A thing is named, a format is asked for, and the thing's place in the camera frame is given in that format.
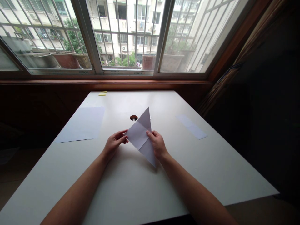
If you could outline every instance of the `floor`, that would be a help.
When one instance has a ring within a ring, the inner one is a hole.
[[[19,150],[0,165],[0,210],[19,187],[46,148]],[[300,224],[300,213],[291,204],[273,196],[226,206],[239,224]]]

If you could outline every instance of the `paper triangle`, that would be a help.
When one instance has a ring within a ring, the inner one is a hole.
[[[132,143],[132,145],[136,147],[154,167],[156,167],[154,150],[151,140],[146,134],[147,130],[150,132],[152,131],[149,107],[129,128],[125,135],[128,136],[128,140]]]

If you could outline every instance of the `hand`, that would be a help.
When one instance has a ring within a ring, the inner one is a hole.
[[[127,140],[128,136],[124,136],[124,133],[126,131],[128,131],[128,129],[114,133],[112,136],[110,136],[107,139],[106,145],[100,154],[104,157],[104,159],[107,162],[109,162],[112,159],[112,157],[115,155],[121,143],[126,144],[128,142]]]
[[[163,157],[169,155],[163,137],[157,131],[146,131],[148,137],[152,142],[154,148],[154,155],[158,160],[161,160]]]

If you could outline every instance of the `yellow sticky note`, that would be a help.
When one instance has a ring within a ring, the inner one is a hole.
[[[107,93],[107,91],[100,92],[99,96],[104,96],[104,95],[106,95],[106,93]]]

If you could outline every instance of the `person's right hand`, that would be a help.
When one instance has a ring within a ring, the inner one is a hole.
[[[165,142],[163,141],[163,137],[157,131],[146,131],[148,137],[150,138],[153,149],[154,155],[158,160],[161,160],[163,157],[167,156],[169,153],[165,146]]]

